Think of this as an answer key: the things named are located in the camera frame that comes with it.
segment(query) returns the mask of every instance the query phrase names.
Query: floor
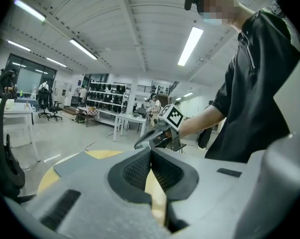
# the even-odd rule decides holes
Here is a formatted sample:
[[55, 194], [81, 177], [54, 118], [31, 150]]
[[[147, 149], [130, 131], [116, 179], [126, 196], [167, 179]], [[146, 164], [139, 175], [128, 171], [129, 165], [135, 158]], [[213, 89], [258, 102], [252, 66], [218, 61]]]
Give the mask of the floor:
[[[20, 119], [6, 119], [4, 132], [9, 132], [12, 152], [25, 171], [26, 184], [21, 195], [36, 194], [41, 178], [45, 172], [57, 161], [71, 154], [85, 150], [118, 150], [128, 151], [134, 148], [135, 142], [140, 137], [137, 128], [124, 130], [124, 135], [117, 134], [117, 141], [113, 142], [114, 127], [89, 120], [88, 127], [85, 123], [77, 124], [72, 116], [59, 113], [63, 120], [47, 120], [45, 116], [34, 118], [34, 138], [41, 161], [37, 162], [33, 153], [32, 144], [29, 143], [28, 132]], [[183, 153], [204, 158], [205, 151], [197, 148], [193, 139], [182, 140], [187, 146]]]

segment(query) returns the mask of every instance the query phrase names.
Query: face mask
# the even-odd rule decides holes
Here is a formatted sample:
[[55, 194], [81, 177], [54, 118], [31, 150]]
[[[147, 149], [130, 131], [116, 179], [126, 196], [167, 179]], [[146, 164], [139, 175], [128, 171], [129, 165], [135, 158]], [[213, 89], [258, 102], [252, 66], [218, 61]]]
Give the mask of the face mask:
[[220, 18], [211, 18], [209, 12], [199, 12], [201, 17], [206, 23], [212, 24], [212, 25], [222, 25], [222, 19]]

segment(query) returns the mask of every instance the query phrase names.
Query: ceiling light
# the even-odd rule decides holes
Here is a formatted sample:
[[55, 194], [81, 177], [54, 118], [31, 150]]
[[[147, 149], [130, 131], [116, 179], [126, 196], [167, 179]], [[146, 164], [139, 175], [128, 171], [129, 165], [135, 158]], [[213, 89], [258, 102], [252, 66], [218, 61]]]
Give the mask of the ceiling light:
[[13, 62], [12, 64], [13, 64], [13, 65], [16, 65], [16, 66], [26, 67], [25, 65], [17, 64], [17, 63], [15, 63], [15, 62]]
[[17, 47], [19, 47], [19, 48], [22, 48], [22, 49], [24, 49], [24, 50], [27, 50], [27, 51], [30, 51], [30, 49], [28, 49], [28, 48], [26, 48], [25, 46], [22, 46], [22, 45], [20, 45], [20, 44], [18, 44], [18, 43], [15, 43], [15, 42], [12, 42], [12, 41], [7, 41], [8, 43], [10, 43], [10, 44], [12, 44], [12, 45], [15, 45], [15, 46], [17, 46]]
[[190, 93], [184, 95], [184, 97], [186, 98], [186, 97], [188, 97], [188, 96], [191, 96], [192, 94], [193, 94], [193, 92], [190, 92]]
[[191, 33], [189, 35], [188, 41], [184, 47], [180, 60], [178, 62], [179, 66], [184, 66], [185, 63], [188, 61], [192, 51], [194, 50], [196, 44], [198, 43], [201, 35], [203, 33], [202, 29], [193, 27]]
[[57, 61], [55, 61], [55, 60], [53, 60], [53, 59], [51, 59], [51, 58], [46, 58], [46, 59], [49, 60], [49, 61], [51, 61], [51, 62], [54, 62], [54, 63], [56, 63], [56, 64], [58, 64], [58, 65], [60, 65], [60, 66], [67, 67], [67, 66], [65, 66], [64, 64], [59, 63], [59, 62], [57, 62]]
[[30, 6], [28, 6], [27, 4], [23, 3], [20, 0], [15, 0], [14, 4], [17, 5], [18, 7], [22, 8], [22, 9], [24, 9], [25, 11], [29, 12], [31, 15], [38, 18], [40, 21], [44, 21], [45, 18], [46, 18], [44, 15], [42, 15], [41, 13], [34, 10], [33, 8], [31, 8]]
[[86, 48], [84, 48], [79, 42], [77, 42], [75, 39], [71, 39], [70, 42], [75, 45], [78, 49], [80, 49], [81, 51], [85, 52], [89, 57], [91, 57], [92, 59], [97, 59], [95, 57], [95, 55], [93, 55], [91, 52], [89, 52]]

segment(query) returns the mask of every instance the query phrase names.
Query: white pillar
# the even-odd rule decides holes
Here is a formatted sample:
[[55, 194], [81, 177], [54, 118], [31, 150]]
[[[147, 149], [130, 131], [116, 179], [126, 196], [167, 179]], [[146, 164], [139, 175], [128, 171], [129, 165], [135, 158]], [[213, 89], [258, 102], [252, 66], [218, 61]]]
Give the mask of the white pillar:
[[138, 76], [134, 76], [131, 83], [131, 89], [130, 89], [129, 100], [127, 105], [127, 114], [132, 113], [132, 110], [134, 109], [138, 79], [139, 79]]

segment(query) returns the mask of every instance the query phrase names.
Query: black chair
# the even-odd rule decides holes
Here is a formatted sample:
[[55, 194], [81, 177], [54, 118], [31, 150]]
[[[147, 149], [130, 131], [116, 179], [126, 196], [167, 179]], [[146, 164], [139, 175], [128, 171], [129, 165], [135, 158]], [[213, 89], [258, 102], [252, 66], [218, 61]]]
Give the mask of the black chair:
[[56, 113], [57, 113], [58, 111], [62, 111], [62, 108], [59, 107], [59, 105], [60, 105], [61, 103], [58, 102], [58, 101], [54, 101], [54, 106], [53, 106], [53, 105], [52, 105], [52, 102], [53, 102], [53, 100], [52, 100], [52, 93], [49, 92], [49, 105], [48, 105], [48, 110], [49, 110], [51, 113], [53, 113], [53, 115], [48, 116], [48, 120], [51, 119], [51, 118], [55, 118], [56, 121], [58, 121], [57, 118], [62, 119], [61, 116], [57, 116], [57, 115], [56, 115]]
[[45, 109], [48, 108], [48, 98], [49, 98], [49, 92], [44, 89], [44, 91], [39, 91], [38, 92], [38, 104], [39, 108], [44, 110], [43, 113], [39, 113], [38, 116], [46, 115], [47, 118], [51, 115], [45, 111]]

